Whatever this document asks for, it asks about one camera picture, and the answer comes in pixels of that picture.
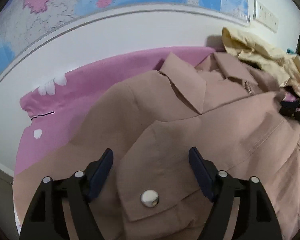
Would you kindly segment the dusty pink jacket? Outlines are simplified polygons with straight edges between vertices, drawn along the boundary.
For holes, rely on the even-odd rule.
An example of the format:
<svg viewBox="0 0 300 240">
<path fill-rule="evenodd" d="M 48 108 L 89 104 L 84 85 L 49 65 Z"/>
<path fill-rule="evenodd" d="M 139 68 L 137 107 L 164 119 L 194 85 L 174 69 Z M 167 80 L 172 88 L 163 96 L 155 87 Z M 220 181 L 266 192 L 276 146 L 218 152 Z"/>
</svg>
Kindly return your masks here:
<svg viewBox="0 0 300 240">
<path fill-rule="evenodd" d="M 45 176 L 68 178 L 106 149 L 114 164 L 91 204 L 105 239 L 196 239 L 212 204 L 189 164 L 204 159 L 239 179 L 260 179 L 283 239 L 300 229 L 300 124 L 279 113 L 278 82 L 230 54 L 198 66 L 170 54 L 159 70 L 113 85 L 64 146 L 18 174 L 24 220 Z"/>
</svg>

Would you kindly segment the cream yellow jacket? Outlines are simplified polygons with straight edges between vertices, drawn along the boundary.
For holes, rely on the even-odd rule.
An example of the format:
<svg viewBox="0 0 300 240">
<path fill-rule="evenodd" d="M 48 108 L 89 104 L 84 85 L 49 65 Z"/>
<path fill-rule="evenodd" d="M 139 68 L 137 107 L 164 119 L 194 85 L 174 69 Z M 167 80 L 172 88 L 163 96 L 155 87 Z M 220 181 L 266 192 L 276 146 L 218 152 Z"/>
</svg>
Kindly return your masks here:
<svg viewBox="0 0 300 240">
<path fill-rule="evenodd" d="M 255 34 L 238 29 L 222 29 L 225 51 L 246 63 L 256 64 L 277 80 L 280 87 L 292 86 L 300 97 L 300 60 L 288 55 Z"/>
</svg>

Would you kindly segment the pink floral bed sheet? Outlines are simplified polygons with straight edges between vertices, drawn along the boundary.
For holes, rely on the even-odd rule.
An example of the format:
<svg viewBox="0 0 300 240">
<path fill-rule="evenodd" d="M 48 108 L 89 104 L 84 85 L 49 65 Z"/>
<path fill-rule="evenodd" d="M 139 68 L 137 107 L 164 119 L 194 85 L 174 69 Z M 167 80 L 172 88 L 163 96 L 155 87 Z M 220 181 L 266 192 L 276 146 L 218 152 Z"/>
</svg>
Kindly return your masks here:
<svg viewBox="0 0 300 240">
<path fill-rule="evenodd" d="M 112 85 L 159 70 L 169 53 L 196 66 L 215 52 L 210 47 L 167 47 L 109 57 L 55 77 L 20 99 L 31 119 L 19 142 L 15 171 L 40 161 L 74 136 L 89 109 Z"/>
</svg>

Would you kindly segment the white wall switch right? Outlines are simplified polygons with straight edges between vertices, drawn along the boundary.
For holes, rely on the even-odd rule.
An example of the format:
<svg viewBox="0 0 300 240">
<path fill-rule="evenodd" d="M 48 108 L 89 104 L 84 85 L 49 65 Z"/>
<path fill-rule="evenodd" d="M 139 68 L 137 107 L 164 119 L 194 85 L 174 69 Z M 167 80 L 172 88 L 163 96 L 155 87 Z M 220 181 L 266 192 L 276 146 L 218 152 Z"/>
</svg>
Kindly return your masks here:
<svg viewBox="0 0 300 240">
<path fill-rule="evenodd" d="M 271 29 L 274 33 L 277 33 L 278 26 L 279 26 L 279 20 L 277 17 L 274 16 L 271 24 Z"/>
</svg>

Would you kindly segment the white wall socket middle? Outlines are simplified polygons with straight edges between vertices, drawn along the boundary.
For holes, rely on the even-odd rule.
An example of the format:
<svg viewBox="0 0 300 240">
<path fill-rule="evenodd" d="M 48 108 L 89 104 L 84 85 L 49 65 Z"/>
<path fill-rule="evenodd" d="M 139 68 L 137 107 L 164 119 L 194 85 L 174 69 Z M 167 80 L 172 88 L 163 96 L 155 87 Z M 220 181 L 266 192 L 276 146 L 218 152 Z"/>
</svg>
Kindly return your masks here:
<svg viewBox="0 0 300 240">
<path fill-rule="evenodd" d="M 268 27 L 269 29 L 273 28 L 273 20 L 274 16 L 271 11 L 268 9 L 265 10 L 265 19 L 264 19 L 264 25 Z"/>
</svg>

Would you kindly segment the white wall socket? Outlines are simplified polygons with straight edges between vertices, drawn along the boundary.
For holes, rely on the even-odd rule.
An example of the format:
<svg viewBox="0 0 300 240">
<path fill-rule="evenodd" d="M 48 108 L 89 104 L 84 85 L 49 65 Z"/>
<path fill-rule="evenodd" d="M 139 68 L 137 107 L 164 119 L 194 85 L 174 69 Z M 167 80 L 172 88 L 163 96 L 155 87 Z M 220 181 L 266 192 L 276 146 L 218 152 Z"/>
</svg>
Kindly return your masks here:
<svg viewBox="0 0 300 240">
<path fill-rule="evenodd" d="M 264 24 L 266 20 L 266 9 L 262 3 L 254 0 L 254 20 Z"/>
<path fill-rule="evenodd" d="M 264 19 L 264 25 L 268 27 L 269 29 L 273 28 L 273 20 L 274 16 L 271 11 L 268 9 L 265 10 L 265 19 Z"/>
</svg>

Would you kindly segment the white wall socket left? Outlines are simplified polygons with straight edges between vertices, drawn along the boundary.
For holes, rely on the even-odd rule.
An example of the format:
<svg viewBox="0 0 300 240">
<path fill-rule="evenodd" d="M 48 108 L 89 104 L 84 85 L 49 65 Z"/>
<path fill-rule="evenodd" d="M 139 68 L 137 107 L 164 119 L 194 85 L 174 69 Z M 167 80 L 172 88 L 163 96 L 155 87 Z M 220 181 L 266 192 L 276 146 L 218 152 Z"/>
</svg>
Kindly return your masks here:
<svg viewBox="0 0 300 240">
<path fill-rule="evenodd" d="M 266 20 L 266 9 L 262 3 L 254 0 L 254 20 L 264 24 Z"/>
</svg>

